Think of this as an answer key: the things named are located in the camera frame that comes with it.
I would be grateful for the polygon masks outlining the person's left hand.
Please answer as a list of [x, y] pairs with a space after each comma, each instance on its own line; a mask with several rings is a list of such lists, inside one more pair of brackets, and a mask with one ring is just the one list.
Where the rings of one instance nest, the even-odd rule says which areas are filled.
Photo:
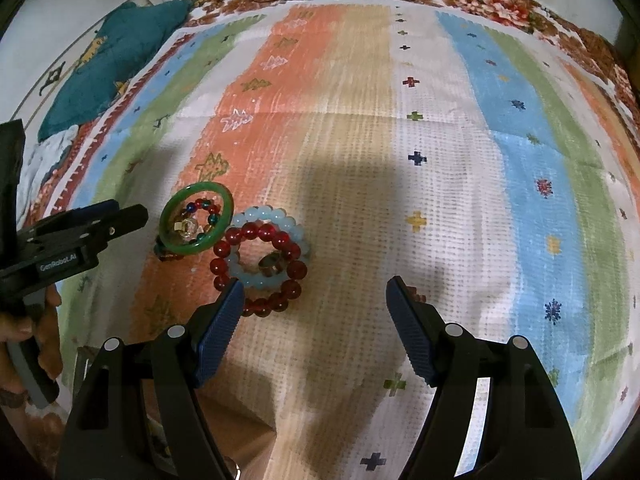
[[63, 368], [60, 332], [58, 331], [58, 307], [62, 299], [54, 285], [46, 290], [46, 306], [38, 322], [31, 318], [16, 320], [9, 315], [1, 315], [1, 389], [9, 393], [22, 394], [26, 388], [17, 373], [12, 359], [6, 351], [7, 342], [18, 344], [35, 337], [40, 345], [39, 365], [50, 379], [60, 376]]

